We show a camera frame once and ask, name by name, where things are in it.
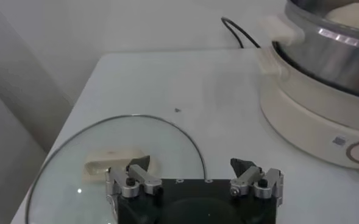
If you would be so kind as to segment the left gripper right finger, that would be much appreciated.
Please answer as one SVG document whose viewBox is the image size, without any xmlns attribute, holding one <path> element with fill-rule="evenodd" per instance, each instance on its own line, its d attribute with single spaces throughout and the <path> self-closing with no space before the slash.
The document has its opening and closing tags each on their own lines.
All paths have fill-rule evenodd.
<svg viewBox="0 0 359 224">
<path fill-rule="evenodd" d="M 277 206 L 283 203 L 283 173 L 278 169 L 263 169 L 252 161 L 232 158 L 230 165 L 236 178 L 230 180 L 230 194 L 242 197 L 253 191 L 256 198 L 276 198 Z"/>
</svg>

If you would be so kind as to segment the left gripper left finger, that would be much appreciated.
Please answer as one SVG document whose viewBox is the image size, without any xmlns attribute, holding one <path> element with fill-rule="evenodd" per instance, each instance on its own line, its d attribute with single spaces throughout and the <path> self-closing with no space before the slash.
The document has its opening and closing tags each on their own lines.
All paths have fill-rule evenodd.
<svg viewBox="0 0 359 224">
<path fill-rule="evenodd" d="M 163 181 L 148 172 L 150 165 L 151 157 L 144 156 L 130 160 L 125 168 L 109 167 L 105 172 L 106 194 L 124 198 L 138 197 L 140 192 L 157 194 Z"/>
</svg>

